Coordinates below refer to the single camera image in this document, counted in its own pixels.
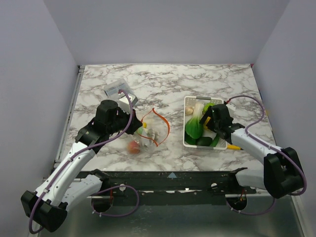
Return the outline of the orange toy peach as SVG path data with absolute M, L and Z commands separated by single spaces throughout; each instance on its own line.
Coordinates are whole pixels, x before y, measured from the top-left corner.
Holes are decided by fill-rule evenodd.
M 131 141 L 127 145 L 127 151 L 130 154 L 138 154 L 140 153 L 140 145 L 136 141 Z

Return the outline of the white plastic basket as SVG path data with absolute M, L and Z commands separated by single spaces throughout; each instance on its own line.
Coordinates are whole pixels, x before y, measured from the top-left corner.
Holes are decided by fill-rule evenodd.
M 187 122 L 192 118 L 193 112 L 189 109 L 194 109 L 196 103 L 203 105 L 223 104 L 223 100 L 216 97 L 199 97 L 185 96 L 184 98 L 184 115 L 183 115 L 183 146 L 188 149 L 208 149 L 208 150 L 226 150 L 228 143 L 221 139 L 219 135 L 203 126 L 203 134 L 199 139 L 191 138 L 185 131 Z

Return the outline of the white toy mushroom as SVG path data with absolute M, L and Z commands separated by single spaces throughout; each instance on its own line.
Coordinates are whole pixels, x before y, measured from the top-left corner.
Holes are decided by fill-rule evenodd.
M 159 139 L 159 132 L 155 129 L 148 129 L 146 131 L 147 137 L 149 137 L 150 139 L 152 139 L 153 141 L 157 142 Z

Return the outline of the clear zip top bag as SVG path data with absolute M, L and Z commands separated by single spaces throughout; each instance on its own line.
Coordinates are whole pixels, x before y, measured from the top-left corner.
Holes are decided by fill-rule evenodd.
M 167 140 L 170 124 L 155 108 L 148 108 L 140 115 L 141 127 L 130 136 L 127 153 L 133 156 L 152 155 Z

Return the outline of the green toy bitter gourd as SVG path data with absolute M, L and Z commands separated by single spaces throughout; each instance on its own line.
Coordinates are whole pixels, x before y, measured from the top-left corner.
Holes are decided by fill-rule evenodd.
M 209 107 L 212 107 L 212 106 L 214 106 L 213 103 L 207 103 L 207 104 L 205 104 L 204 107 L 203 107 L 202 113 L 205 114 L 205 113 L 207 112 L 208 108 L 209 108 Z

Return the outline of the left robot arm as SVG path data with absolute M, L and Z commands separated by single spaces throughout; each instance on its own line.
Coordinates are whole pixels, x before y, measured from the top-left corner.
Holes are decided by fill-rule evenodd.
M 21 196 L 23 209 L 29 217 L 29 232 L 43 229 L 56 231 L 68 212 L 90 195 L 111 193 L 108 176 L 101 170 L 91 171 L 86 178 L 72 186 L 82 168 L 100 149 L 123 134 L 134 134 L 142 125 L 137 118 L 130 96 L 125 101 L 103 100 L 96 115 L 78 131 L 70 151 L 51 175 L 35 191 Z

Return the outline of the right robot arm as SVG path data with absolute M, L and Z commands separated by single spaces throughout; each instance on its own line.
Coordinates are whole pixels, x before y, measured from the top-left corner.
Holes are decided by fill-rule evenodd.
M 233 123 L 225 104 L 208 107 L 201 124 L 231 145 L 240 147 L 262 164 L 260 170 L 240 168 L 227 181 L 234 194 L 245 187 L 266 190 L 272 197 L 281 198 L 304 190 L 307 186 L 297 153 L 292 148 L 282 149 L 253 135 L 239 123 Z

